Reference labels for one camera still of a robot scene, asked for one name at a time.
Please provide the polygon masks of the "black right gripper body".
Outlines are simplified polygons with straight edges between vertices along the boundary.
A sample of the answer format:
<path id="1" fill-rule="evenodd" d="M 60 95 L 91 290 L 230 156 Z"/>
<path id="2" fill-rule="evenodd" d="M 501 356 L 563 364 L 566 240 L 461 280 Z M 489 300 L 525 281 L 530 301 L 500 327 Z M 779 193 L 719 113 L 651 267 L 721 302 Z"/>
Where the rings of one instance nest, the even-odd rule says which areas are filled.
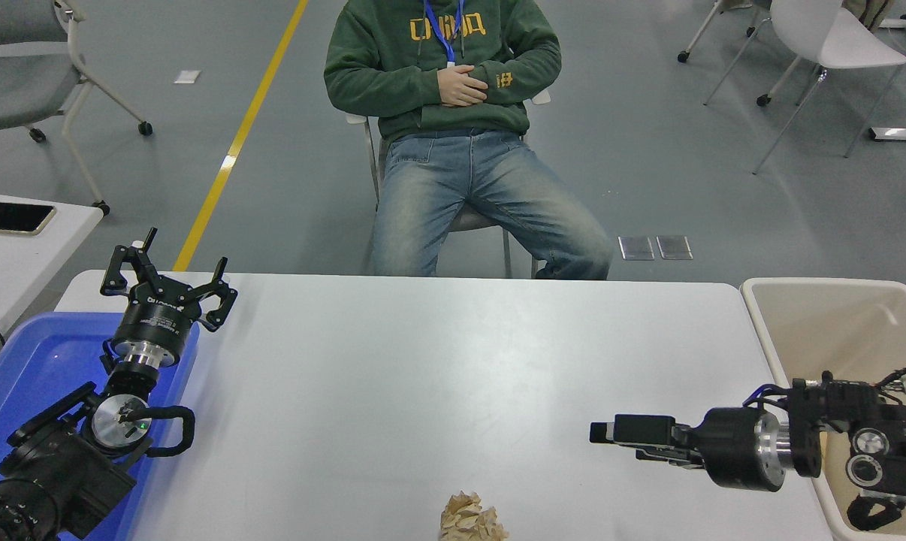
<path id="1" fill-rule="evenodd" d="M 756 435 L 761 414 L 762 411 L 755 408 L 714 408 L 693 429 L 703 466 L 718 486 L 763 489 Z"/>

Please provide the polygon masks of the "person's left hand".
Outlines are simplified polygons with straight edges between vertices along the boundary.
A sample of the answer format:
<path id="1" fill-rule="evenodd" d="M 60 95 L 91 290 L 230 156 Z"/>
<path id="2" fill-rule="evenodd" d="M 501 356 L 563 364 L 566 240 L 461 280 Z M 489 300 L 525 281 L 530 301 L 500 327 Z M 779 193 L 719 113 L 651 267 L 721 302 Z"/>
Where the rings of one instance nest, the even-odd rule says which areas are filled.
<path id="1" fill-rule="evenodd" d="M 474 65 L 450 65 L 436 73 L 440 104 L 470 107 L 487 100 L 488 84 L 473 77 Z"/>

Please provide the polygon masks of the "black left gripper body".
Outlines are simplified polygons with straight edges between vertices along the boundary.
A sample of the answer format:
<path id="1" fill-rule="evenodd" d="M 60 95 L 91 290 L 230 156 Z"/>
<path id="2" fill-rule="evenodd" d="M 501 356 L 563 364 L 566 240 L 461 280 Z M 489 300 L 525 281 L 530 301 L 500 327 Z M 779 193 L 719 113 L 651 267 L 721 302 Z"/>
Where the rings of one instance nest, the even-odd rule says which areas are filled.
<path id="1" fill-rule="evenodd" d="M 134 343 L 151 343 L 168 354 L 181 354 L 193 322 L 201 315 L 198 301 L 164 301 L 149 292 L 128 292 L 128 305 L 110 339 L 116 354 L 130 352 Z"/>

